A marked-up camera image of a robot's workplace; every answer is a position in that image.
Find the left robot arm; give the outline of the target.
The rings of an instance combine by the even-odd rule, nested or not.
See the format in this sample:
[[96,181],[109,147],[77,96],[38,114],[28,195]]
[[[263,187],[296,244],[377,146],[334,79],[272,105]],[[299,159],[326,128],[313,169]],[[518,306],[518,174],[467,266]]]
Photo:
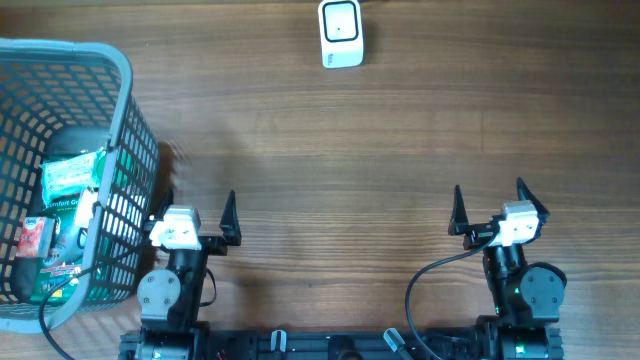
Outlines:
[[141,329],[120,344],[121,359],[205,359],[210,325],[199,310],[215,302],[201,299],[204,282],[213,280],[208,258],[225,256],[242,241],[236,194],[230,191],[219,222],[220,235],[201,235],[196,208],[176,205],[169,190],[157,212],[144,225],[153,247],[169,254],[165,268],[152,270],[139,282]]

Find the mint wet wipes pack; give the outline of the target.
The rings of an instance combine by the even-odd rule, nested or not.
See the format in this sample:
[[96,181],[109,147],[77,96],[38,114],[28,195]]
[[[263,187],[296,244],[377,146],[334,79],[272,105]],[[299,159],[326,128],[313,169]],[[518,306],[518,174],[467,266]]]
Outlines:
[[60,197],[82,193],[87,188],[98,189],[105,163],[104,150],[49,158],[41,165],[44,204],[48,206]]

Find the green 3M gloves package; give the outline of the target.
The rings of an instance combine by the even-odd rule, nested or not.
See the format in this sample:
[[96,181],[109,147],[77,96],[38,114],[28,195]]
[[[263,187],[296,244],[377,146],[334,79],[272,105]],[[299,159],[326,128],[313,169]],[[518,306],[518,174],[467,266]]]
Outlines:
[[37,262],[37,273],[28,302],[39,304],[56,286],[82,270],[88,235],[87,224],[75,222],[81,195],[59,197],[41,215],[56,221],[47,255]]

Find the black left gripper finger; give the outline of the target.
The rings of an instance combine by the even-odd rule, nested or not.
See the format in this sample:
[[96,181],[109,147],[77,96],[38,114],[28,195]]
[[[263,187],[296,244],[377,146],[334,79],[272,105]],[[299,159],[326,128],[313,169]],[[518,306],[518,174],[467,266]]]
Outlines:
[[223,232],[223,237],[225,239],[242,238],[236,209],[236,194],[234,190],[229,192],[219,227]]
[[157,204],[155,209],[151,212],[149,216],[149,220],[150,221],[162,220],[164,218],[165,213],[173,203],[174,203],[174,191],[172,188],[169,188],[165,191],[164,195],[160,199],[160,202]]

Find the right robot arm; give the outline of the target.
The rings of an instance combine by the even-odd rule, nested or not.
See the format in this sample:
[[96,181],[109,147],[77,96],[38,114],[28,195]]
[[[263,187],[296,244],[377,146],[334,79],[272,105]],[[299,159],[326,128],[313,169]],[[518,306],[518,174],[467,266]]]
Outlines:
[[462,235],[466,250],[483,253],[483,270],[495,307],[493,315],[451,338],[450,359],[564,358],[560,319],[567,277],[549,263],[530,263],[524,246],[541,235],[550,212],[522,179],[516,180],[518,199],[502,205],[485,223],[468,220],[463,195],[454,187],[450,235]]

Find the white carton box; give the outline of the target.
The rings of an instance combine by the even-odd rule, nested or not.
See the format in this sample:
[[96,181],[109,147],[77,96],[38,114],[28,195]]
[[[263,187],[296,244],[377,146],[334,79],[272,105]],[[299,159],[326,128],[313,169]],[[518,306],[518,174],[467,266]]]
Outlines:
[[74,216],[74,225],[80,228],[88,228],[94,217],[94,204],[98,201],[98,193],[92,188],[86,188],[81,193]]

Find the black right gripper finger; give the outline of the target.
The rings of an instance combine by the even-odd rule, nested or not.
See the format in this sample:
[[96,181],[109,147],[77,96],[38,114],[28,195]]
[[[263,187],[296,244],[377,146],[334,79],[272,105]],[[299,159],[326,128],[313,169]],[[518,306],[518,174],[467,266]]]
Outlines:
[[541,220],[547,220],[549,217],[548,209],[536,198],[536,196],[530,191],[526,183],[521,177],[516,180],[516,190],[520,201],[528,200],[535,207],[538,216]]
[[469,226],[463,195],[459,185],[454,187],[453,208],[449,221],[450,228],[467,228]]

